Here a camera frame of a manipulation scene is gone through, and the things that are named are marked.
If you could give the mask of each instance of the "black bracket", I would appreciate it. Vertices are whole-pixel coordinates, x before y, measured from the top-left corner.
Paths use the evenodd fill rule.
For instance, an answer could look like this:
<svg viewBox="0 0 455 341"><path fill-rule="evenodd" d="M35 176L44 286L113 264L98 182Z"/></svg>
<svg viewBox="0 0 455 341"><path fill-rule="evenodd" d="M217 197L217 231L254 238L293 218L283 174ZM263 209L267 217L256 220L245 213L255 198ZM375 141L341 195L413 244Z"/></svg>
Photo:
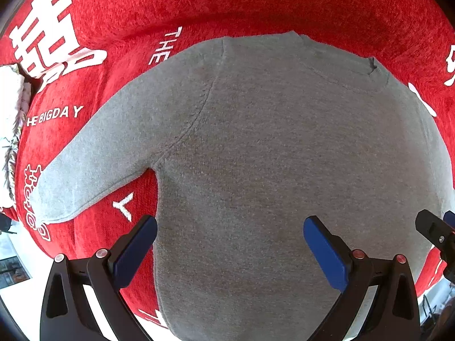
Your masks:
<svg viewBox="0 0 455 341"><path fill-rule="evenodd" d="M370 286L378 286L376 295L354 340L419 339L417 295L404 255L385 260L369 258L359 249L350 250L317 216L306 219L303 235L331 286L342 291L309 341L342 341Z"/></svg>
<svg viewBox="0 0 455 341"><path fill-rule="evenodd" d="M448 211L444 219L453 213ZM455 283L455 231L444 220L428 210L422 210L415 219L415 229L441 251L441 259L447 263L444 277Z"/></svg>
<svg viewBox="0 0 455 341"><path fill-rule="evenodd" d="M93 316L83 285L92 286L118 340L153 341L119 290L127 287L156 239L158 225L145 215L114 246L87 259L58 255L44 293L41 341L106 341Z"/></svg>

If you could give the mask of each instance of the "white chinese character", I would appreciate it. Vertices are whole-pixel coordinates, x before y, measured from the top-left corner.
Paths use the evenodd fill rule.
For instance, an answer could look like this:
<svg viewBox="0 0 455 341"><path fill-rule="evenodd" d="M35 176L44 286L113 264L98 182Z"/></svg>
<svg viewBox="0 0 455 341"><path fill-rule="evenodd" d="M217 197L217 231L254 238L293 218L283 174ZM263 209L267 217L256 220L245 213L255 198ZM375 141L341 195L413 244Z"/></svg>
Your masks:
<svg viewBox="0 0 455 341"><path fill-rule="evenodd" d="M22 25L14 27L10 34L13 47L17 48L15 57L18 60L22 58L20 62L22 68L31 77L42 77L43 84L38 92L61 75L80 68L99 65L107 57L107 52L104 50L80 47L71 14L68 13L59 20L59 16L72 1L57 0L54 4L52 1L33 0L29 15ZM33 47L35 40L41 34L44 34L43 38L38 41L36 47Z"/></svg>
<svg viewBox="0 0 455 341"><path fill-rule="evenodd" d="M455 71L455 58L453 57L454 53L455 53L455 45L452 45L452 47L450 49L450 54L447 57L447 59L445 60L445 61L447 61L447 71L449 73L453 73ZM454 82L455 82L455 75L448 81L445 81L444 84L446 86L451 86L452 84L454 84Z"/></svg>

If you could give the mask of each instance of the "white lettering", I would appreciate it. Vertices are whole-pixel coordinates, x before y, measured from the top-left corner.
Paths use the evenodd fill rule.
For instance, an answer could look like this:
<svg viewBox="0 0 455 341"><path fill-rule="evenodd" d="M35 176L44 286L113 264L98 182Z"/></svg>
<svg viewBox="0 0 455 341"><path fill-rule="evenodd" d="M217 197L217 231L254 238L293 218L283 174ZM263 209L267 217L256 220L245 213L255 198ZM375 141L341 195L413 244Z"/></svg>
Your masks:
<svg viewBox="0 0 455 341"><path fill-rule="evenodd" d="M38 182L38 178L42 173L41 165L38 165L37 169L33 170L28 164L27 168L24 170L25 174L25 187L24 187L24 208L26 210L26 223L29 227L35 231L38 231L40 236L43 240L51 241L51 235L49 234L49 230L47 229L45 224L38 224L37 219L35 217L35 213L30 204L30 195L36 187Z"/></svg>
<svg viewBox="0 0 455 341"><path fill-rule="evenodd" d="M52 119L57 118L58 114L60 114L60 108L55 108L54 111L52 112Z"/></svg>
<svg viewBox="0 0 455 341"><path fill-rule="evenodd" d="M176 39L172 39L170 41L162 41L162 42L160 42L160 45L164 44L164 46L160 47L159 49L156 49L155 52L173 49L174 46L168 46L169 42L176 42Z"/></svg>
<svg viewBox="0 0 455 341"><path fill-rule="evenodd" d="M164 56L165 58L163 59L163 61L167 60L169 58L169 54L171 52L170 51L166 51L165 53L154 53L152 55L152 58L150 59L150 62L148 63L149 65L151 65L153 63L153 58L156 58L156 63L159 63L160 62L160 58L161 56Z"/></svg>
<svg viewBox="0 0 455 341"><path fill-rule="evenodd" d="M408 87L409 87L409 89L410 89L412 92L414 92L414 93L417 95L417 97L419 98L419 100L422 101L422 103L423 103L424 106L427 108L427 110L428 110L428 112L431 114L431 116L436 117L436 116L437 116L436 111L434 111L433 108L432 108L431 106L429 106L429 104L427 104L427 103L422 99L422 97L420 96L420 93L417 91L417 88L415 88L415 86L414 86L412 83L410 83L410 82L408 82Z"/></svg>
<svg viewBox="0 0 455 341"><path fill-rule="evenodd" d="M167 37L167 36L175 35L175 37L178 37L178 36L180 36L181 29L182 29L182 27L178 27L178 30L176 32L174 32L174 33L166 33L164 36Z"/></svg>
<svg viewBox="0 0 455 341"><path fill-rule="evenodd" d="M143 311L143 310L138 309L138 311L140 311L142 314L147 315L147 317L150 317L150 318L152 318L152 319L154 319L154 320L160 322L160 324L161 324L163 327L168 328L168 326L167 326L167 324L166 324L166 322L165 322L165 320L164 320L164 317L163 317L163 315L161 314L160 311L158 311L158 310L155 311L155 312L156 312L156 317L154 317L153 315L151 315L151 314L149 314L149 313L146 313L146 312Z"/></svg>
<svg viewBox="0 0 455 341"><path fill-rule="evenodd" d="M77 118L77 115L79 114L79 111L82 110L83 106L80 106L79 108L77 106L74 107L74 117Z"/></svg>
<svg viewBox="0 0 455 341"><path fill-rule="evenodd" d="M129 222L133 221L133 217L131 216L131 213L125 208L125 205L129 203L131 200L133 200L134 197L134 192L131 192L128 196L126 196L122 201L117 202L113 201L112 206L116 209L119 209L122 214L128 219Z"/></svg>
<svg viewBox="0 0 455 341"><path fill-rule="evenodd" d="M65 107L63 108L63 111L62 111L62 113L60 114L60 118L63 117L63 116L68 117L68 106L65 106Z"/></svg>
<svg viewBox="0 0 455 341"><path fill-rule="evenodd" d="M16 59L22 58L22 68L33 78L43 77L38 92L61 75L99 65L107 57L104 50L90 50L80 46L71 14L65 12L71 4L72 0L33 0L30 13L21 26L13 28L9 36L16 49Z"/></svg>

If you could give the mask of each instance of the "red blanket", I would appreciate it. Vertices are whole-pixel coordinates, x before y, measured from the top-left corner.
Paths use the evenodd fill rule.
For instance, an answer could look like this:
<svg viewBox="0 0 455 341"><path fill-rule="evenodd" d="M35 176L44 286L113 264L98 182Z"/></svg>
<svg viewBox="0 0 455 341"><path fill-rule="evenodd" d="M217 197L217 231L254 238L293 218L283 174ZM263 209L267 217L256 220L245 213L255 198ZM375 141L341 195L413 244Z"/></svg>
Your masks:
<svg viewBox="0 0 455 341"><path fill-rule="evenodd" d="M36 227L28 202L40 171L122 86L202 40L290 30L375 56L404 84L411 82L438 114L455 152L455 35L434 0L27 0L0 40L0 63L19 62L43 79L16 173L17 215L38 246L52 257L85 257L110 247L142 214L155 214L153 171L67 223ZM67 183L84 187L84 181ZM409 213L413 219L417 212ZM432 252L419 294L440 278L438 263ZM136 314L160 324L152 266L150 252L122 293Z"/></svg>

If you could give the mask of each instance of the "gray sweater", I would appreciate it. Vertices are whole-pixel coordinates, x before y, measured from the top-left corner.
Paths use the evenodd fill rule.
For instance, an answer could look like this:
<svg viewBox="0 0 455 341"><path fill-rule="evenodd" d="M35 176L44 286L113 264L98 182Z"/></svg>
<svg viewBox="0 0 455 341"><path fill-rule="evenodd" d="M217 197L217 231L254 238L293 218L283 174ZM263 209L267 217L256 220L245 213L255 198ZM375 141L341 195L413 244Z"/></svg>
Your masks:
<svg viewBox="0 0 455 341"><path fill-rule="evenodd" d="M303 240L309 215L369 256L405 254L417 278L417 212L453 207L449 155L416 95L374 58L294 32L205 41L134 79L30 200L67 221L147 168L158 301L184 341L311 335L338 292Z"/></svg>

